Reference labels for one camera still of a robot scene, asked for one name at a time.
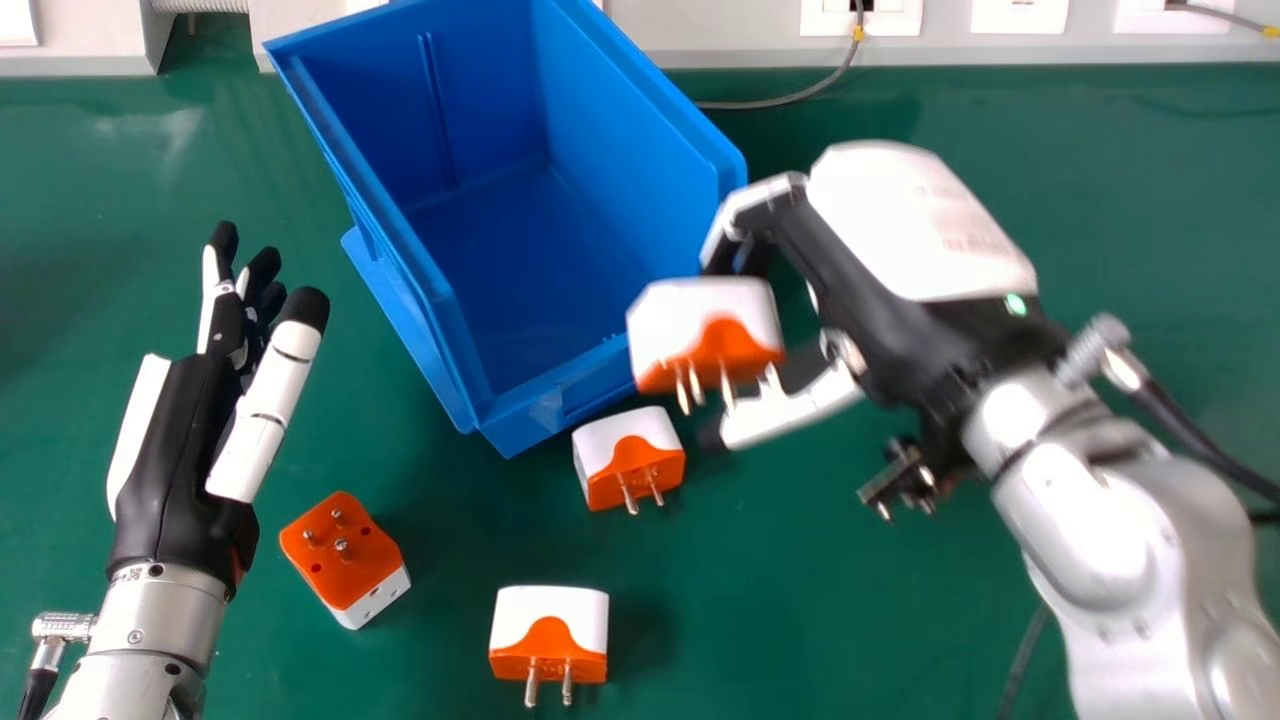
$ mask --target wall outlet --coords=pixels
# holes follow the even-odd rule
[[[1192,0],[1194,5],[1235,12],[1235,0]],[[1116,0],[1117,33],[1130,35],[1222,35],[1231,23],[1194,13],[1165,9],[1165,0]]]
[[[1069,0],[973,0],[969,32],[1062,35],[1069,5]]]
[[[838,37],[854,33],[852,0],[800,0],[801,37]],[[870,0],[864,3],[867,35],[920,35],[924,0]]]

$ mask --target green indicator light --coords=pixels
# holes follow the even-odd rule
[[[1005,296],[1005,307],[1009,309],[1010,315],[1018,315],[1019,318],[1027,316],[1027,301],[1023,300],[1020,295],[1010,292]]]

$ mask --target green tabletop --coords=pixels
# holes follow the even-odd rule
[[[264,541],[232,603],[211,717],[991,717],[1036,597],[987,489],[883,525],[854,500],[910,418],[859,407],[696,462],[666,509],[589,514],[567,438],[504,461],[458,436],[348,264],[337,184],[279,81],[225,20],[168,72],[0,82],[0,712],[31,618],[92,611],[111,533],[104,475],[140,357],[189,352],[214,223],[275,243],[333,318],[259,500]],[[701,97],[814,72],[678,76]],[[856,72],[803,105],[713,119],[753,177],[835,141],[941,152],[1041,272],[1051,314],[1123,316],[1225,446],[1280,475],[1280,65]],[[785,318],[805,314],[780,283]],[[399,542],[413,589],[342,629],[275,542],[335,489]],[[1280,533],[1261,530],[1280,616]],[[495,591],[585,584],[613,600],[609,683],[534,714],[490,675]],[[1056,628],[1019,717],[1071,717]]]

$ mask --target metal pin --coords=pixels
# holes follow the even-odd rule
[[[667,500],[662,497],[662,491],[658,489],[658,483],[654,482],[654,475],[658,473],[653,471],[653,468],[644,469],[644,479],[649,482],[649,489],[653,491],[653,501],[658,503],[658,507],[667,505]]]
[[[698,377],[692,361],[689,363],[689,389],[694,395],[694,405],[700,407],[707,404],[707,396],[703,395],[703,380]]]
[[[733,383],[728,379],[728,370],[724,369],[724,360],[721,360],[721,395],[724,396],[724,410],[732,413],[737,405],[737,397],[733,395]]]
[[[631,488],[627,487],[627,480],[621,473],[618,473],[618,486],[622,488],[622,502],[627,503],[627,512],[639,515],[640,509],[636,506],[636,498],[631,497]]]
[[[538,706],[538,659],[529,659],[529,679],[525,680],[525,707]]]
[[[685,391],[685,373],[676,366],[676,401],[680,402],[680,411],[689,415],[689,393]]]
[[[561,700],[564,707],[573,705],[573,666],[564,664],[564,680],[561,682]]]

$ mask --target wall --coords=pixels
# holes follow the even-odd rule
[[[666,68],[835,65],[841,37],[800,37],[800,0],[605,0],[632,41]],[[1280,24],[1280,1],[1236,0],[1238,14]],[[859,64],[1039,64],[1280,60],[1280,42],[1228,35],[1115,35],[1112,0],[1073,0],[1061,36],[969,33],[969,0],[925,0],[920,37],[874,38]]]

